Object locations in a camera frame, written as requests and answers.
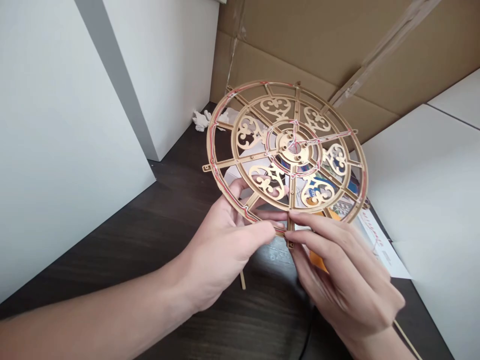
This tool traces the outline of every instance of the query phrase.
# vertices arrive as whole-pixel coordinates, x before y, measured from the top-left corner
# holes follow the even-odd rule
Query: gold wooden wheel
[[[220,120],[227,108],[238,111],[231,123]],[[218,161],[215,151],[217,128],[231,131],[232,155],[226,160]],[[254,81],[229,88],[212,114],[206,147],[203,171],[212,171],[231,205],[252,223],[261,220],[251,211],[259,199],[282,211],[329,218],[335,212],[351,222],[367,196],[367,163],[356,131],[327,101],[299,84]],[[350,159],[352,150],[359,162]],[[222,174],[231,166],[253,191],[245,203],[232,195]],[[356,183],[352,167],[360,169]],[[287,228],[293,227],[289,221]],[[285,231],[276,232],[283,236]]]

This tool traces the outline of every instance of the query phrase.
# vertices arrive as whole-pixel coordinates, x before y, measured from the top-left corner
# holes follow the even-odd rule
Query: white wall
[[[191,124],[193,111],[209,102],[219,3],[104,4],[156,150],[153,160],[161,160]]]
[[[456,360],[480,352],[480,131],[421,105],[363,146],[368,197]]]
[[[0,302],[155,179],[71,1],[0,0]]]
[[[480,69],[434,97],[428,104],[480,129]]]

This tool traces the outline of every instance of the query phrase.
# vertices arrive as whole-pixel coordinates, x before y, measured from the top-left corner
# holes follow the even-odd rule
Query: wrist
[[[338,336],[356,360],[413,359],[393,326],[362,338],[352,339],[341,334]]]
[[[209,264],[203,259],[199,261],[199,254],[189,251],[189,247],[173,259],[171,277],[175,279],[176,292],[179,299],[185,301],[191,314],[208,309],[219,298],[222,290],[219,289],[214,273],[208,269]]]
[[[193,296],[194,286],[186,281],[186,269],[178,257],[156,271],[156,286],[162,303],[169,304],[169,311],[185,321],[198,312]]]

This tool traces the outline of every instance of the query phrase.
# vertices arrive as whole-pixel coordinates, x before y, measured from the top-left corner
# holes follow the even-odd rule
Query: dark wooden desk
[[[3,302],[0,318],[124,282],[173,259],[221,194],[202,172],[207,162],[206,133],[192,125],[161,162],[151,162],[157,182]],[[298,359],[312,313],[285,242],[262,247],[245,267],[245,280],[246,291],[238,279],[210,309],[138,359]],[[407,304],[397,320],[423,359],[452,359],[412,282],[393,283]],[[321,316],[304,358],[351,359]]]

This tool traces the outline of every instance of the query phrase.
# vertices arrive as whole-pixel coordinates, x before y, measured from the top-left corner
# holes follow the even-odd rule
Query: left hand
[[[247,183],[239,178],[230,185],[230,191],[240,197]],[[265,202],[259,199],[253,211],[263,221],[250,224],[222,195],[210,208],[192,240],[174,260],[181,269],[184,286],[190,288],[195,311],[203,311],[219,298],[235,280],[249,258],[275,236],[274,225],[283,228],[284,211],[255,210]]]

